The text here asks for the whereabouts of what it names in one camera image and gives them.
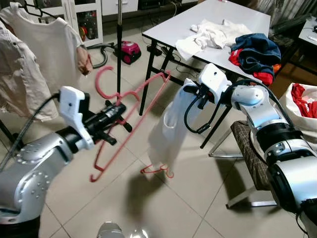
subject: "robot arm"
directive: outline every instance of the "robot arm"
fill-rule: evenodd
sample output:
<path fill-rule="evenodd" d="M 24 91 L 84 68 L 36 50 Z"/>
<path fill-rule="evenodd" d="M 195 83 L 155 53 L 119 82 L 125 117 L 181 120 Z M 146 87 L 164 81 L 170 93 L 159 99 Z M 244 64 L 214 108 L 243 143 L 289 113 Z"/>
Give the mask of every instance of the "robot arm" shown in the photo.
<path fill-rule="evenodd" d="M 23 147 L 14 163 L 0 173 L 1 237 L 37 237 L 50 183 L 73 154 L 101 139 L 116 143 L 104 131 L 121 119 L 123 104 L 106 102 L 108 106 L 95 114 L 88 110 L 89 95 L 72 87 L 61 88 L 59 101 L 60 114 L 69 126 Z"/>
<path fill-rule="evenodd" d="M 309 237 L 317 238 L 317 154 L 302 133 L 283 111 L 271 104 L 264 85 L 231 85 L 213 64 L 206 65 L 199 82 L 200 90 L 208 88 L 216 104 L 232 106 L 247 116 L 248 125 L 264 151 L 275 201 L 300 216 Z"/>

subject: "glass cabinet door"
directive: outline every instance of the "glass cabinet door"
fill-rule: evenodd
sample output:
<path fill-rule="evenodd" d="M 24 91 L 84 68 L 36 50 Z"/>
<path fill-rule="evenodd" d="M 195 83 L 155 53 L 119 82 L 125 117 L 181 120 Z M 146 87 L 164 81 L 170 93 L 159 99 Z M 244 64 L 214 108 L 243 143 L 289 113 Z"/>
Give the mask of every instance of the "glass cabinet door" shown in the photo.
<path fill-rule="evenodd" d="M 103 42 L 100 0 L 69 0 L 73 28 L 86 46 Z"/>
<path fill-rule="evenodd" d="M 55 17 L 61 17 L 68 24 L 72 25 L 67 0 L 27 0 L 27 3 L 31 5 L 38 4 L 39 8 L 41 8 L 43 11 L 48 12 Z M 39 11 L 35 8 L 32 9 L 32 7 L 28 7 L 28 10 L 30 12 L 39 14 Z M 30 17 L 36 23 L 48 24 L 55 20 L 53 17 L 47 16 L 45 14 L 43 14 L 42 17 L 37 17 L 33 15 L 30 15 Z"/>

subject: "black metal pole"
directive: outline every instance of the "black metal pole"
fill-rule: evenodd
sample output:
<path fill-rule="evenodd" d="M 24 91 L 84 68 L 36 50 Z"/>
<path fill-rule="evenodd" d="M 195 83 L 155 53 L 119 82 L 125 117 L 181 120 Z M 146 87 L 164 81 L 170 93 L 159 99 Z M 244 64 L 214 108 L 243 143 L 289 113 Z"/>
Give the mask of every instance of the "black metal pole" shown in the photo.
<path fill-rule="evenodd" d="M 118 0 L 118 25 L 117 25 L 117 92 L 120 93 L 121 88 L 121 44 L 122 44 L 122 0 Z"/>
<path fill-rule="evenodd" d="M 228 112 L 230 111 L 230 109 L 232 108 L 232 106 L 226 106 L 226 109 L 224 110 L 224 112 L 221 114 L 220 118 L 218 119 L 218 121 L 216 122 L 216 124 L 214 125 L 214 127 L 211 129 L 211 131 L 209 132 L 208 136 L 206 137 L 206 139 L 203 141 L 202 145 L 200 146 L 201 149 L 204 148 L 204 146 L 207 144 L 207 142 L 210 140 L 210 138 L 212 137 L 212 135 L 214 134 L 214 132 L 217 130 L 217 128 L 219 127 L 220 123 L 223 121 L 223 119 L 226 117 L 226 115 L 228 114 Z"/>

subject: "white t-shirt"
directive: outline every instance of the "white t-shirt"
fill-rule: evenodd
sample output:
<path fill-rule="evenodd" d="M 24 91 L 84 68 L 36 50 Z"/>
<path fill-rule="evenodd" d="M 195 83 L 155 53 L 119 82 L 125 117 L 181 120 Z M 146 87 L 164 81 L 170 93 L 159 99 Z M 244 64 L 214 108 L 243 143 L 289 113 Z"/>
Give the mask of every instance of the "white t-shirt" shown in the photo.
<path fill-rule="evenodd" d="M 50 24 L 34 23 L 19 5 L 11 2 L 0 11 L 0 17 L 35 54 L 51 93 L 58 92 L 61 86 L 77 87 L 81 72 L 76 48 L 83 44 L 80 36 L 60 17 Z"/>

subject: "brown chair seat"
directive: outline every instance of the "brown chair seat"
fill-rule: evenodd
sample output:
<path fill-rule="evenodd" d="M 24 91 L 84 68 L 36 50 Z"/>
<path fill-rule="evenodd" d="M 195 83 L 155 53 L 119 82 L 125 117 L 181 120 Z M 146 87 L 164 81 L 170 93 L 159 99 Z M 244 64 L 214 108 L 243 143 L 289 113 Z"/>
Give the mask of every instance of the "brown chair seat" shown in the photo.
<path fill-rule="evenodd" d="M 270 190 L 266 176 L 267 165 L 261 160 L 250 140 L 250 128 L 246 121 L 235 121 L 232 133 L 245 159 L 248 170 L 257 190 Z"/>

